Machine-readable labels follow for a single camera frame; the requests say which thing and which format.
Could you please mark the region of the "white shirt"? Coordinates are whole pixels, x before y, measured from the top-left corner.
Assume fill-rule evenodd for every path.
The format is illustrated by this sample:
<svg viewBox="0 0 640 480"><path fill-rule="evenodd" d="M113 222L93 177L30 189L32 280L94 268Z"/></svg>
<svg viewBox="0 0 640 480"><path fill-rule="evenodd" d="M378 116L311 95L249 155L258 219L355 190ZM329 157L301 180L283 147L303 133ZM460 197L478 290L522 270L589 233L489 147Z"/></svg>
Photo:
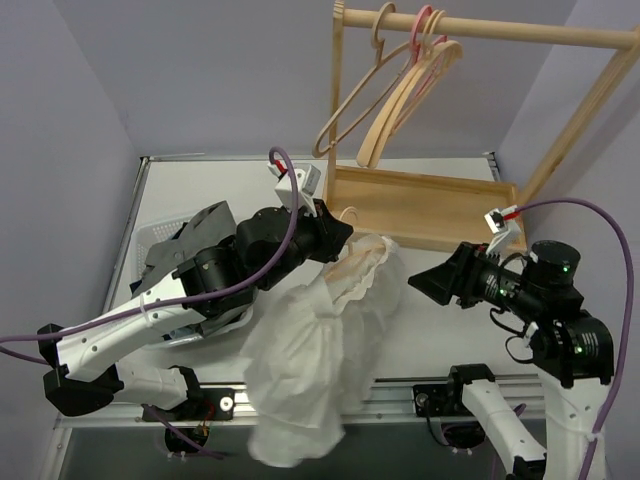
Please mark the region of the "white shirt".
<svg viewBox="0 0 640 480"><path fill-rule="evenodd" d="M369 396L403 281L397 243L372 234L267 309L240 351L257 414L248 441L253 459L293 468L339 444L343 416Z"/></svg>

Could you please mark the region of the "pink plastic hanger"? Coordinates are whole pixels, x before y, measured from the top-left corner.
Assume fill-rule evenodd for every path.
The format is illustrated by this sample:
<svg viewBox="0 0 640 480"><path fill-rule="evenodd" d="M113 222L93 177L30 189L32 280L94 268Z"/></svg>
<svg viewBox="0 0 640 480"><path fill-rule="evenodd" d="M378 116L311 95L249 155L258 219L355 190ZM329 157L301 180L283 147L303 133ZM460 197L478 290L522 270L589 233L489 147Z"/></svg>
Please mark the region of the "pink plastic hanger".
<svg viewBox="0 0 640 480"><path fill-rule="evenodd" d="M432 40L434 29L439 25L442 18L446 16L445 10L434 9L430 4L423 6L416 14L414 23L410 31L410 50L412 63L415 64L421 55L426 55L433 50L437 44L444 43L448 40L447 35L439 35ZM428 87L430 87L440 74L444 60L441 57L436 58L435 66L429 75L423 81L420 88L414 94L415 97L421 95Z"/></svg>

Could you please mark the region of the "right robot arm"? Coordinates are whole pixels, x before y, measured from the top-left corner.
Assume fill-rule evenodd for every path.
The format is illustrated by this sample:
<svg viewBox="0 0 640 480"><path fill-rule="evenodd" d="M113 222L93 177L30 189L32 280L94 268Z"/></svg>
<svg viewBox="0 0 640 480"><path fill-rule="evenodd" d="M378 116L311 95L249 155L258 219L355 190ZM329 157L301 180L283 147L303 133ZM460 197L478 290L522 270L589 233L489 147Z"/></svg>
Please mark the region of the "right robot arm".
<svg viewBox="0 0 640 480"><path fill-rule="evenodd" d="M580 479L600 407L614 377L614 346L606 325L583 309L573 278L581 259L572 246L538 241L520 273L485 244L461 243L444 263L408 283L439 305L468 309L491 304L490 315L510 313L544 393L546 442L529 433L485 364L451 367L444 388L447 414L468 413L479 423L509 479Z"/></svg>

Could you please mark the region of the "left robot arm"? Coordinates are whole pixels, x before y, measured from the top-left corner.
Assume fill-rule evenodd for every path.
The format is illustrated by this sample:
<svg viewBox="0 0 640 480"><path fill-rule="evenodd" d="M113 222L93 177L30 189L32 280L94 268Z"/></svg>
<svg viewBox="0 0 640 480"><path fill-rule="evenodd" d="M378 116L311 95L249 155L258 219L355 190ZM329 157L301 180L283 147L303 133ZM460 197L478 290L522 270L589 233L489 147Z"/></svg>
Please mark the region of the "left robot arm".
<svg viewBox="0 0 640 480"><path fill-rule="evenodd" d="M312 212L267 207L234 234L183 261L156 285L106 315L72 328L40 329L46 399L67 417L114 401L147 404L172 420L190 419L205 398L193 369L126 361L161 336L212 320L224 326L307 260L331 263L353 233L320 199Z"/></svg>

